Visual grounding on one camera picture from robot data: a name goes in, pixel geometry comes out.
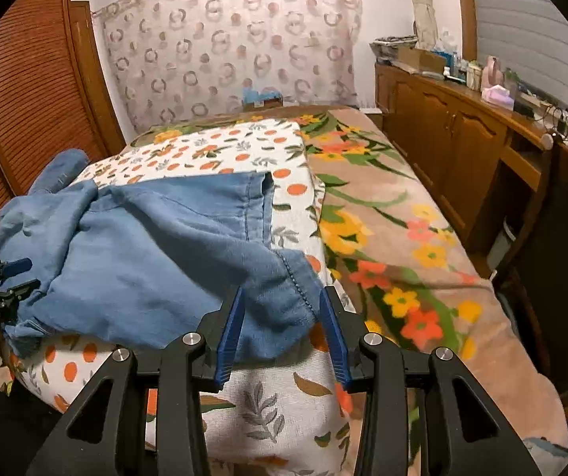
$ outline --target cardboard box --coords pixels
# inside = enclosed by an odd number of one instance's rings
[[[447,60],[440,55],[406,46],[399,46],[397,60],[418,71],[433,71],[434,73],[442,73],[447,65]]]

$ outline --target wooden shelf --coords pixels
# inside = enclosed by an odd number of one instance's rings
[[[534,192],[537,191],[541,179],[540,152],[517,152],[510,146],[505,146],[502,149],[500,159],[519,175]]]

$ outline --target patterned curtain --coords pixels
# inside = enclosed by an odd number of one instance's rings
[[[102,21],[137,132],[241,110],[243,88],[356,103],[361,0],[119,0]]]

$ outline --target cabinet door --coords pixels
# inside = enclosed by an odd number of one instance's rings
[[[68,148],[107,156],[74,56],[69,0],[16,0],[0,19],[0,162],[28,191]]]
[[[394,87],[394,118],[387,135],[406,159],[411,161],[415,145],[419,142],[419,112],[423,95],[409,76],[397,77]]]
[[[464,103],[452,116],[451,158],[440,188],[440,206],[463,239],[491,186],[506,131],[506,125]]]
[[[383,133],[387,136],[387,131],[392,123],[394,79],[384,66],[377,66],[377,107],[383,113]]]
[[[456,100],[433,87],[424,86],[418,113],[418,138],[411,153],[412,166],[429,191],[440,188],[449,163],[451,131],[449,122]]]

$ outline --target blue object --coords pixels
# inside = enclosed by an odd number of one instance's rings
[[[18,259],[12,263],[6,263],[2,267],[2,279],[7,279],[9,277],[16,276],[19,273],[31,270],[33,263],[30,259],[25,257],[24,259]]]
[[[221,387],[224,386],[224,383],[229,381],[231,377],[231,369],[233,368],[235,352],[237,351],[237,343],[239,341],[246,309],[244,291],[240,288],[233,299],[229,319],[222,333],[222,338],[218,345],[218,352],[216,353],[217,360],[213,380]]]
[[[449,66],[449,68],[453,71],[453,54],[448,54],[447,52],[442,52],[441,50],[432,50],[432,54],[444,57],[447,61],[447,66]]]
[[[344,390],[348,390],[352,382],[352,375],[348,367],[348,348],[343,339],[343,333],[339,326],[339,321],[335,310],[330,303],[330,297],[324,288],[319,296],[319,316],[326,335],[330,359],[335,370],[337,381],[343,385]]]
[[[260,93],[247,87],[245,87],[242,92],[243,104],[254,104],[256,102],[263,102],[264,100],[270,100],[272,98],[282,98],[282,94],[279,91],[266,91]]]
[[[37,192],[56,194],[69,186],[89,164],[90,159],[83,150],[76,148],[64,150],[46,165],[31,185],[27,195]]]
[[[0,211],[0,260],[33,262],[2,289],[42,283],[5,326],[16,354],[64,331],[162,348],[219,309],[232,286],[246,304],[238,361],[274,359],[316,322],[321,283],[303,252],[269,248],[270,174],[100,190],[90,180],[51,193],[46,172],[39,190]]]

